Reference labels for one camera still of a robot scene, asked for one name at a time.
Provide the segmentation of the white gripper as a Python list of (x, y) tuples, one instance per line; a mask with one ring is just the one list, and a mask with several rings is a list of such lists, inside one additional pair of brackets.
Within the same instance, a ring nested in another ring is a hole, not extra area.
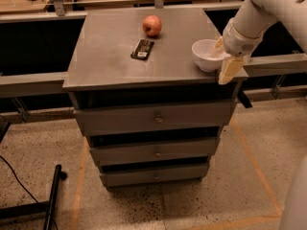
[(230, 57), (223, 60), (218, 83), (227, 84), (243, 68), (243, 56), (251, 55), (262, 41), (263, 36), (250, 36), (240, 33), (235, 28), (234, 19), (231, 18), (223, 30), (223, 37), (219, 37), (213, 47), (215, 52), (225, 50)]

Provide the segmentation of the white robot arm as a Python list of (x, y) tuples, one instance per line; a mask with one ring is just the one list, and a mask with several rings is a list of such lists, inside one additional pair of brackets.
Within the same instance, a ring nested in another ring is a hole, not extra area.
[[(245, 0), (217, 40), (216, 51), (224, 50), (219, 83), (227, 84), (252, 54), (265, 31), (281, 22), (289, 34), (307, 52), (307, 0)], [(307, 230), (307, 156), (296, 169), (290, 186), (279, 230)]]

